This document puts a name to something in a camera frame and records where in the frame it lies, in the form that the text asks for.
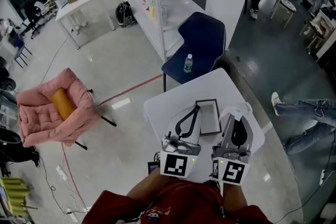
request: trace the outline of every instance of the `white desk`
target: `white desk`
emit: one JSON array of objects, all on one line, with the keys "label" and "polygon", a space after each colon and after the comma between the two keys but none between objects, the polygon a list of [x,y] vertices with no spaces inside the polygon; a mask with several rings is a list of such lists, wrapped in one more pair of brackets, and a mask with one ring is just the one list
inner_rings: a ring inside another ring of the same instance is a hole
[{"label": "white desk", "polygon": [[[152,124],[156,138],[161,142],[168,123],[175,114],[193,106],[196,100],[214,98],[217,99],[219,113],[227,106],[245,102],[231,78],[220,68],[147,100],[144,103],[144,113]],[[227,118],[224,117],[221,120],[222,129],[225,127]],[[252,114],[247,120],[254,134],[251,147],[253,154],[263,145],[265,136]],[[222,134],[201,136],[199,141],[202,147],[201,153],[187,180],[202,183],[210,179],[213,166],[212,147],[221,140]]]},{"label": "white desk", "polygon": [[[71,36],[71,34],[66,30],[64,24],[62,23],[62,19],[68,17],[69,15],[71,15],[72,13],[78,11],[79,9],[81,9],[85,4],[88,4],[89,2],[94,1],[94,0],[77,0],[76,2],[73,2],[71,4],[66,4],[64,7],[60,8],[57,12],[57,16],[56,16],[56,21],[58,22],[60,28],[62,28],[65,33],[67,34],[67,36],[69,37],[69,39],[79,48],[78,44],[76,43],[76,41],[73,39],[73,37]],[[104,0],[100,0],[101,2],[101,6],[104,9],[104,13],[106,14],[107,20],[109,21],[109,24],[111,26],[112,31],[115,30],[115,27],[113,25],[112,19],[108,13],[108,10],[106,8],[106,5],[104,3]]]}]

